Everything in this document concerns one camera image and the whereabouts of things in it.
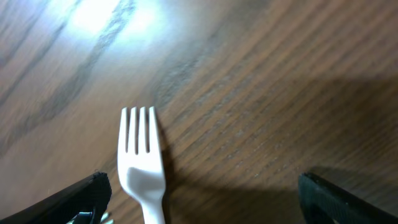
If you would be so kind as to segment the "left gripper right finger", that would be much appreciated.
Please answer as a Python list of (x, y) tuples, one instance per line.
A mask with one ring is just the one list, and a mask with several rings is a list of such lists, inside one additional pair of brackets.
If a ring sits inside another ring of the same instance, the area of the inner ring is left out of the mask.
[(306, 223), (397, 223), (397, 217), (311, 172), (299, 176), (298, 195)]

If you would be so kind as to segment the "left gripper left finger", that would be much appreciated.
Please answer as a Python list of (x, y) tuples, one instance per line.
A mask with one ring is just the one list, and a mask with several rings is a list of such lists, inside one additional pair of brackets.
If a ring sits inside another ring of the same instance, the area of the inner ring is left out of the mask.
[(95, 172), (1, 223), (101, 223), (111, 194), (107, 173)]

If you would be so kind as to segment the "white plastic fork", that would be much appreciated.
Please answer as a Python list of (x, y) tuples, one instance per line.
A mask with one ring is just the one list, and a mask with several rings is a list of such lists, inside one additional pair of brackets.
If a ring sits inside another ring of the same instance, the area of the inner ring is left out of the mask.
[(122, 189), (141, 205), (144, 222), (165, 223), (165, 169), (153, 106), (121, 110), (117, 169)]

